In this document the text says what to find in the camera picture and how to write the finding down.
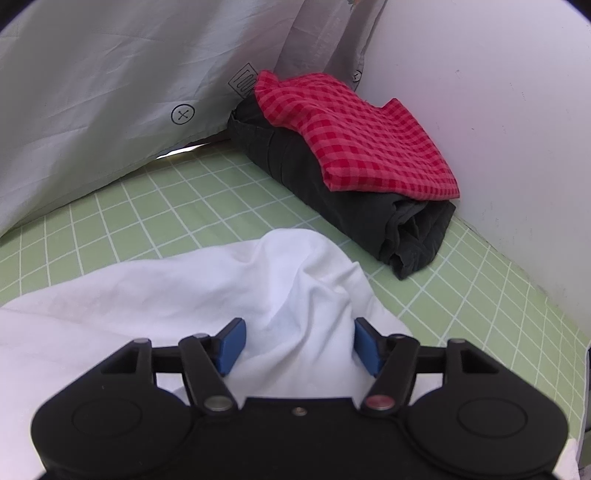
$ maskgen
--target red gingham cloth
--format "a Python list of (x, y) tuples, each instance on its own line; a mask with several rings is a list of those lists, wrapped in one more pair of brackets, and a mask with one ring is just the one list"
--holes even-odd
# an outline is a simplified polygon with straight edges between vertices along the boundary
[(374, 107), (325, 73), (280, 82), (263, 70), (254, 91), (271, 125), (304, 137), (331, 191), (395, 192), (415, 200), (460, 196), (439, 150), (398, 100)]

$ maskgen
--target printed label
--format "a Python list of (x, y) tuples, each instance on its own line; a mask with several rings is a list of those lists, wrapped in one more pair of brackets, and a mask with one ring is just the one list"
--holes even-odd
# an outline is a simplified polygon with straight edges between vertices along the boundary
[(246, 98), (251, 94), (257, 76), (258, 73), (256, 70), (250, 63), (247, 63), (236, 75), (234, 75), (234, 77), (232, 77), (232, 80), (228, 82), (228, 85), (242, 98)]
[(174, 124), (184, 125), (195, 115), (195, 109), (188, 103), (181, 103), (170, 112), (170, 119)]

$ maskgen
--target white wall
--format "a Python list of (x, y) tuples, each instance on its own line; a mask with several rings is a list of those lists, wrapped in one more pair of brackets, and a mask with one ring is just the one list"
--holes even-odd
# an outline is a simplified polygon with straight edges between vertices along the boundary
[(357, 92), (402, 101), (458, 214), (591, 334), (591, 25), (563, 0), (388, 0)]

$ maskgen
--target silver pin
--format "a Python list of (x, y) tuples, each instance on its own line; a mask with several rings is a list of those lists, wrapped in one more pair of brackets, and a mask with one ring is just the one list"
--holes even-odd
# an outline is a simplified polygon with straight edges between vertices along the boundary
[(393, 408), (396, 402), (387, 395), (372, 395), (365, 399), (365, 405), (372, 410), (384, 411)]
[(234, 403), (225, 395), (214, 395), (203, 402), (203, 406), (210, 411), (228, 411)]
[(296, 407), (291, 411), (296, 417), (303, 417), (308, 413), (304, 407)]

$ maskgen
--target black cloth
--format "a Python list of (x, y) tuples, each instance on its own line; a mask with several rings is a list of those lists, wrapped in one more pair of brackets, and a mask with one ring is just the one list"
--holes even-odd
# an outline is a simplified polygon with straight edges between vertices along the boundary
[(4, 0), (0, 2), (0, 32), (32, 2), (33, 0)]
[(304, 138), (272, 126), (254, 95), (228, 120), (232, 142), (256, 165), (357, 242), (400, 278), (433, 261), (455, 206), (420, 202), (397, 193), (331, 192)]

